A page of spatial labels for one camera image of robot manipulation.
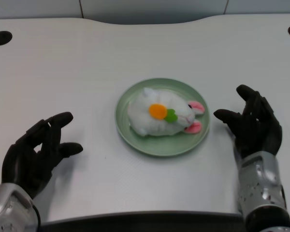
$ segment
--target plush toy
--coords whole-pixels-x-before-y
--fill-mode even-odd
[[[151,88],[144,88],[128,106],[130,126],[140,136],[199,133],[202,125],[195,115],[204,112],[197,101],[186,101],[170,91]]]

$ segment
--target orange felt circle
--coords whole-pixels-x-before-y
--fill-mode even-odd
[[[164,105],[152,104],[149,107],[149,113],[153,118],[163,120],[167,116],[168,111]]]

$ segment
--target metal forearm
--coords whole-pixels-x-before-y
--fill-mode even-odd
[[[260,151],[244,158],[239,168],[239,182],[239,203],[249,232],[268,228],[290,230],[290,217],[274,155]]]
[[[276,157],[260,151],[242,160],[239,170],[240,205],[244,219],[259,207],[287,210]]]
[[[0,185],[0,232],[33,232],[39,219],[31,197],[18,185]]]

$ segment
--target robotic hand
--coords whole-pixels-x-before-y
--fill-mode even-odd
[[[290,217],[279,178],[276,154],[282,128],[266,98],[241,85],[238,94],[246,101],[242,114],[217,110],[214,115],[235,135],[239,167],[239,203],[248,232],[290,232]]]
[[[72,120],[69,112],[41,120],[9,148],[2,165],[0,232],[38,230],[40,218],[32,199],[45,188],[63,158],[83,150],[77,143],[60,143],[61,128]],[[40,144],[41,151],[35,152]]]

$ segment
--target green felt leaf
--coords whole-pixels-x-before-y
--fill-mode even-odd
[[[164,120],[166,120],[169,123],[175,122],[177,121],[178,117],[175,114],[175,110],[174,109],[167,109],[167,116],[164,118]]]

